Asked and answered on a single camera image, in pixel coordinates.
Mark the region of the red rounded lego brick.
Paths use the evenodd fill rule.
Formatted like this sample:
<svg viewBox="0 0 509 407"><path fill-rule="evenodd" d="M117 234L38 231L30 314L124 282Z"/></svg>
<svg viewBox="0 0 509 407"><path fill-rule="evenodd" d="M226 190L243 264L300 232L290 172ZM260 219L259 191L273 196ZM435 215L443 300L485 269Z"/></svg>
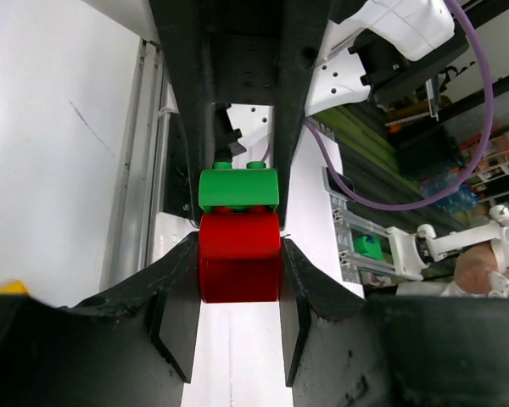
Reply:
<svg viewBox="0 0 509 407"><path fill-rule="evenodd" d="M277 214L219 208L202 216L199 287L207 304L275 302L281 283L281 236Z"/></svg>

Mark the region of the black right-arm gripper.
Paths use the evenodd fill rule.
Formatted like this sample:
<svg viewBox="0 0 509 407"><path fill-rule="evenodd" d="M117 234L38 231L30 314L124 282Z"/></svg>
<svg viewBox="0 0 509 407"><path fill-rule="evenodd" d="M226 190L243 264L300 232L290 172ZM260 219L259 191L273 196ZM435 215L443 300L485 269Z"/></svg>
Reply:
<svg viewBox="0 0 509 407"><path fill-rule="evenodd" d="M215 100L271 106L277 88L273 167L277 216L284 227L305 101L334 2L162 0L149 5L181 118L194 223L203 215L199 179L215 157Z"/></svg>

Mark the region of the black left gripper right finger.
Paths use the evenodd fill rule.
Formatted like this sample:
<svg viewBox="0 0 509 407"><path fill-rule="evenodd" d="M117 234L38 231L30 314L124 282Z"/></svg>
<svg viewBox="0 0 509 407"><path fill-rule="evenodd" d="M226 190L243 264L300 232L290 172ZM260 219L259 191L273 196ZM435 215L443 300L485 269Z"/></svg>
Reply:
<svg viewBox="0 0 509 407"><path fill-rule="evenodd" d="M296 406L509 406L509 299L360 298L282 240Z"/></svg>

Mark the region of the green lego brick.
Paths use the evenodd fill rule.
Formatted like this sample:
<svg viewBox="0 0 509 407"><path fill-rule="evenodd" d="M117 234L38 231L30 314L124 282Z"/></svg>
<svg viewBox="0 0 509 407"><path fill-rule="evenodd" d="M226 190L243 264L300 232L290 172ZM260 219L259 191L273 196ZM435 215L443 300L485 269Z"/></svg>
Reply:
<svg viewBox="0 0 509 407"><path fill-rule="evenodd" d="M248 209L279 205L277 172L262 161L234 169L231 163L217 162L203 170L199 178L199 207L210 212L216 207Z"/></svg>

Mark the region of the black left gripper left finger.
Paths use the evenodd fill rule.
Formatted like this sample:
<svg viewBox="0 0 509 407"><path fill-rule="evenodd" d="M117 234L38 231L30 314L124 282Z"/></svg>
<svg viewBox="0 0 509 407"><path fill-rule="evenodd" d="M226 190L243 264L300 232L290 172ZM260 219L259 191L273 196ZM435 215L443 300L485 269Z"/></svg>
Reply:
<svg viewBox="0 0 509 407"><path fill-rule="evenodd" d="M193 373L199 236L73 307L0 294L0 406L178 406Z"/></svg>

